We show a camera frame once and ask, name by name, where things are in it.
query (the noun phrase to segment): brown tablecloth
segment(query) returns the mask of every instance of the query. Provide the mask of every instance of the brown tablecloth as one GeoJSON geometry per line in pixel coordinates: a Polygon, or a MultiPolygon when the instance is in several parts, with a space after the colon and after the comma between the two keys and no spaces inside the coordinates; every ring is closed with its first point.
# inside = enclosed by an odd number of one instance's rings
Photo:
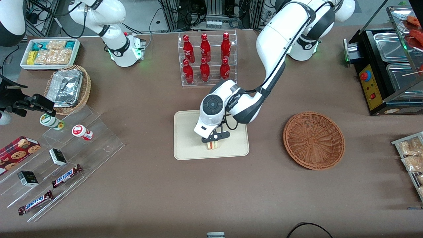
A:
{"type": "MultiPolygon", "coordinates": [[[[423,211],[390,141],[423,130],[422,116],[369,116],[353,68],[343,64],[342,39],[356,27],[337,27],[307,62],[286,59],[286,70],[259,116],[247,126],[245,157],[178,161],[173,116],[195,110],[207,88],[182,88],[177,34],[154,35],[146,59],[120,68],[100,38],[81,38],[79,65],[92,80],[88,104],[127,145],[35,223],[0,202],[0,237],[286,237],[310,221],[334,237],[422,237],[423,211]],[[303,111],[329,116],[346,141],[343,159],[326,171],[297,165],[281,135],[303,111]]],[[[239,85],[255,88],[264,68],[256,33],[238,32],[239,85]]],[[[22,70],[27,94],[42,93],[52,72],[22,70]]],[[[20,135],[38,138],[41,113],[14,116],[1,126],[0,145],[20,135]]],[[[301,227],[292,236],[326,237],[301,227]]]]}

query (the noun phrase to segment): wicker basket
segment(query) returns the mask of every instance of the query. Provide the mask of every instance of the wicker basket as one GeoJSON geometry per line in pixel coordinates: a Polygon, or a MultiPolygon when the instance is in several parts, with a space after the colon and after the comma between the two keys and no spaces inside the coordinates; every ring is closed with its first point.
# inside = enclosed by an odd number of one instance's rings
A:
{"type": "Polygon", "coordinates": [[[316,112],[292,116],[283,130],[283,143],[295,162],[313,170],[333,167],[345,151],[345,140],[339,127],[316,112]]]}
{"type": "MultiPolygon", "coordinates": [[[[71,69],[77,69],[77,70],[81,71],[84,74],[84,78],[82,79],[81,92],[80,92],[80,95],[79,95],[79,98],[78,98],[78,104],[75,107],[72,107],[72,108],[54,108],[59,115],[63,115],[63,116],[67,116],[74,111],[82,109],[85,106],[85,104],[87,103],[88,97],[90,96],[91,79],[90,79],[90,76],[88,75],[87,71],[85,71],[84,68],[82,68],[81,66],[78,66],[78,65],[72,65],[70,67],[60,69],[59,71],[65,71],[65,70],[71,70],[71,69]]],[[[50,80],[47,83],[47,87],[44,90],[44,97],[47,96],[47,92],[49,91],[53,75],[50,77],[50,80]]]]}

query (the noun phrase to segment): snickers bar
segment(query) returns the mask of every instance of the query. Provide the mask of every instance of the snickers bar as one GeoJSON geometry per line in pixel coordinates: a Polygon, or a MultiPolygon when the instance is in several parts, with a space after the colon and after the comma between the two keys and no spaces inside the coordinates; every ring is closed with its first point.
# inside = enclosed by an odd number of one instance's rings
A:
{"type": "Polygon", "coordinates": [[[73,167],[71,170],[67,171],[64,175],[60,176],[56,180],[52,182],[53,188],[57,188],[61,183],[64,183],[66,180],[73,177],[75,174],[77,174],[79,171],[81,171],[82,168],[79,164],[77,164],[75,167],[73,167]]]}
{"type": "Polygon", "coordinates": [[[27,213],[29,210],[33,209],[34,207],[39,206],[41,203],[43,203],[47,200],[51,200],[51,199],[53,199],[53,194],[49,190],[43,196],[41,196],[41,197],[35,199],[34,201],[26,204],[26,206],[20,207],[19,210],[18,210],[19,216],[24,215],[25,213],[27,213]]]}

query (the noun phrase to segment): yellow control panel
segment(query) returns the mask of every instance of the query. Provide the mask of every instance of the yellow control panel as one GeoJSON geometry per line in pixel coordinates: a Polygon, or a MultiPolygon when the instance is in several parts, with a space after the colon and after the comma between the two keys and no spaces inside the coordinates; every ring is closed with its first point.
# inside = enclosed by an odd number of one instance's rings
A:
{"type": "Polygon", "coordinates": [[[361,86],[364,90],[364,95],[369,105],[370,110],[375,109],[383,103],[382,97],[377,87],[376,80],[374,79],[373,71],[371,70],[370,64],[365,67],[360,74],[361,86]]]}

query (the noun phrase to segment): red bottle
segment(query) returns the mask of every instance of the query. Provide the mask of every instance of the red bottle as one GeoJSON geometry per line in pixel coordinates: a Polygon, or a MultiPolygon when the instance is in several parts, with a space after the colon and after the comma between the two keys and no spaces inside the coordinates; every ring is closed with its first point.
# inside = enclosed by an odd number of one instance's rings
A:
{"type": "Polygon", "coordinates": [[[228,65],[228,58],[224,58],[222,60],[222,65],[220,66],[220,77],[223,80],[227,80],[229,78],[229,71],[231,67],[228,65]]]}
{"type": "Polygon", "coordinates": [[[192,70],[192,67],[190,66],[189,61],[187,59],[184,59],[182,63],[184,64],[182,71],[184,72],[184,77],[185,77],[185,80],[187,81],[187,84],[193,84],[194,71],[192,70]]]}
{"type": "Polygon", "coordinates": [[[194,48],[192,47],[192,44],[190,42],[190,38],[188,35],[184,35],[183,37],[184,40],[184,55],[185,58],[187,58],[190,63],[194,63],[195,62],[195,57],[194,57],[194,48]]]}
{"type": "Polygon", "coordinates": [[[210,66],[207,64],[207,59],[205,57],[201,58],[200,72],[201,80],[203,82],[208,82],[210,80],[210,66]]]}
{"type": "Polygon", "coordinates": [[[230,58],[231,57],[231,42],[229,41],[229,33],[225,32],[223,33],[223,41],[220,45],[220,58],[223,60],[224,58],[230,58]]]}
{"type": "Polygon", "coordinates": [[[210,43],[207,40],[207,34],[203,33],[201,34],[201,57],[205,57],[207,62],[210,62],[212,60],[212,55],[210,52],[210,43]]]}

